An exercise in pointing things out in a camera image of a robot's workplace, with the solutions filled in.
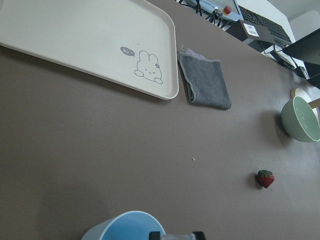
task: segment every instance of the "white tray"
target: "white tray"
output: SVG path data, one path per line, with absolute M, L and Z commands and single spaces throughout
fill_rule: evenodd
M 0 0 L 0 45 L 169 100 L 175 26 L 145 0 Z

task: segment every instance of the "speech bubble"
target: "speech bubble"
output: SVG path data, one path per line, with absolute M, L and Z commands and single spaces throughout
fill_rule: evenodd
M 121 50 L 121 52 L 123 52 L 125 55 L 135 57 L 135 52 L 132 51 L 131 49 L 125 47 L 125 46 L 120 47 L 120 50 Z

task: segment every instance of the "green bowl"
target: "green bowl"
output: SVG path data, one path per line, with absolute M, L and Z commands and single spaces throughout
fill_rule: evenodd
M 310 105 L 295 96 L 282 108 L 281 121 L 285 131 L 300 142 L 320 141 L 320 126 Z

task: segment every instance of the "gray towel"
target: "gray towel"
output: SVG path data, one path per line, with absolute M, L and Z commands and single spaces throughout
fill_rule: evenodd
M 179 61 L 191 103 L 231 108 L 219 60 L 208 60 L 188 49 L 180 54 Z

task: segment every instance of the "red strawberry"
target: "red strawberry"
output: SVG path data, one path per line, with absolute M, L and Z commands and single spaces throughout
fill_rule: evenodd
M 268 188 L 275 180 L 275 176 L 271 171 L 260 170 L 258 172 L 258 182 L 264 188 Z

